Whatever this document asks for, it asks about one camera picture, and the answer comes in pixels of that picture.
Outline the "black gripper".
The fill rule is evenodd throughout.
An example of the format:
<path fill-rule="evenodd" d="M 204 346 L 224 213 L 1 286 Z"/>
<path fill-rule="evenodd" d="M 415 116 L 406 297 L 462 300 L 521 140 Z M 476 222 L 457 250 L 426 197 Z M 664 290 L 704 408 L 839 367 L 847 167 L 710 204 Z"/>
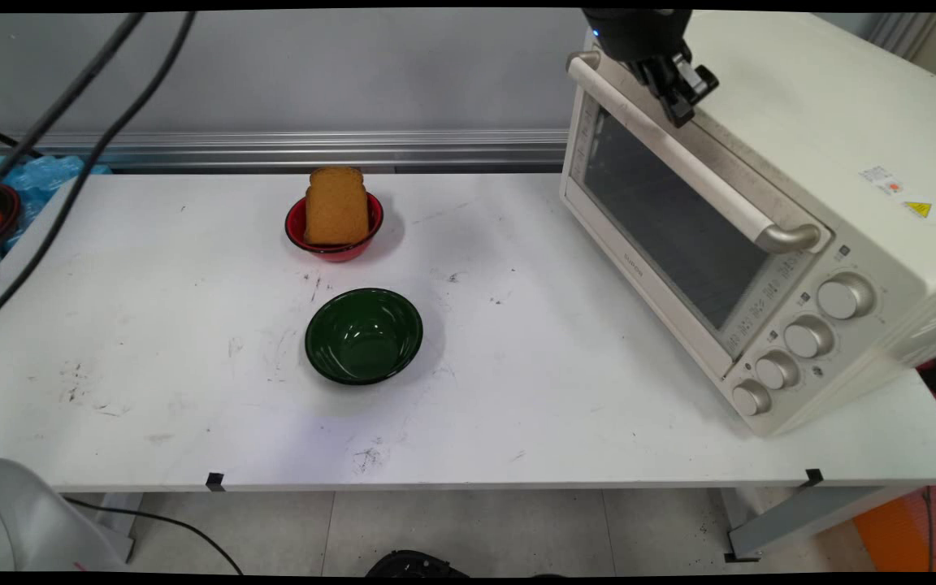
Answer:
<path fill-rule="evenodd" d="M 681 128 L 694 118 L 692 105 L 718 88 L 706 66 L 692 66 L 684 50 L 691 10 L 584 10 L 587 25 L 606 55 L 631 62 L 630 71 L 661 104 L 666 118 Z M 672 62 L 645 62 L 672 57 Z"/>

